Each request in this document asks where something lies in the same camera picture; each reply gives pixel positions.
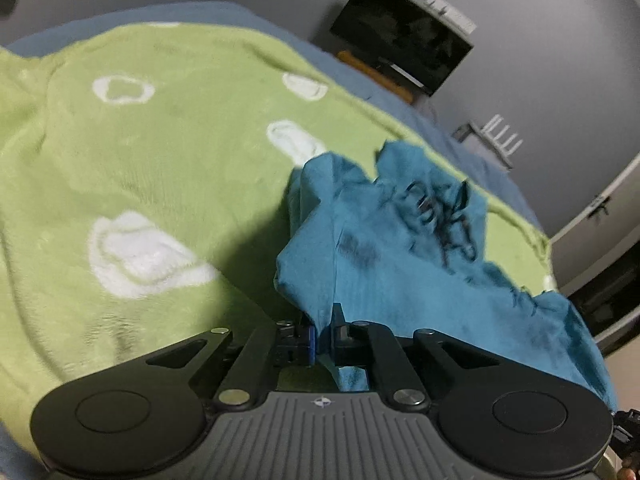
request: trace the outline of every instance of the black tv screen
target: black tv screen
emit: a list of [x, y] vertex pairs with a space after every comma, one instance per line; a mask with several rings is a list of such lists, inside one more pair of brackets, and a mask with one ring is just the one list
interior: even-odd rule
[[473, 48], [411, 0], [349, 0], [331, 32], [370, 56], [397, 65], [432, 95]]

